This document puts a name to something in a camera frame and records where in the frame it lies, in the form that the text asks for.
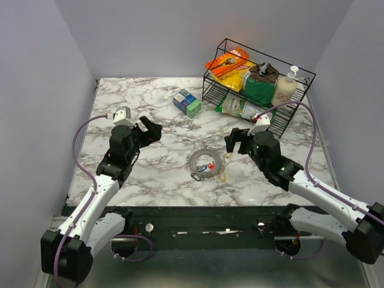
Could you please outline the blue tag key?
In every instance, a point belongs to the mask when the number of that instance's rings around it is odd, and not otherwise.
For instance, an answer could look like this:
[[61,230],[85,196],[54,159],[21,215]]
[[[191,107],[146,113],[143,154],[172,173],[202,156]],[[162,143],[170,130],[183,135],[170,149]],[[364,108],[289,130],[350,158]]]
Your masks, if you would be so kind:
[[207,168],[208,168],[207,165],[197,166],[197,167],[196,167],[196,170],[197,170],[197,172],[200,173],[200,172],[204,172]]

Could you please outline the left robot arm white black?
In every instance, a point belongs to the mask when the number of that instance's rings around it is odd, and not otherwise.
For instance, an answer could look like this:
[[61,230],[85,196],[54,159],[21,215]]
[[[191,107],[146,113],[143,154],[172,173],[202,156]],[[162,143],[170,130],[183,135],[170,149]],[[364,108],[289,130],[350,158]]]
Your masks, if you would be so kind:
[[100,118],[111,119],[114,127],[109,148],[96,174],[76,163],[92,184],[72,214],[56,230],[45,231],[40,240],[41,270],[52,275],[58,287],[62,287],[63,278],[75,285],[84,282],[94,257],[106,242],[116,235],[126,237],[132,232],[133,222],[127,213],[109,212],[103,220],[99,217],[129,177],[140,150],[161,139],[162,125],[145,116],[139,118],[145,131],[129,117],[118,113],[92,117],[90,121]]

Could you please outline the metal disc with keyrings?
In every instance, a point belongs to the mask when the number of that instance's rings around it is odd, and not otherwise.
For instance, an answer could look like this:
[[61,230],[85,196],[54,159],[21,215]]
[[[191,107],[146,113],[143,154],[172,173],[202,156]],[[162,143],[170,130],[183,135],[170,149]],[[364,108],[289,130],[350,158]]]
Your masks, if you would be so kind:
[[[210,148],[208,146],[198,146],[193,148],[186,157],[187,168],[192,173],[198,174],[201,177],[201,181],[211,181],[216,176],[224,171],[226,161],[224,155],[215,148]],[[197,172],[197,166],[208,165],[213,163],[215,165],[213,170],[206,169],[204,172]]]

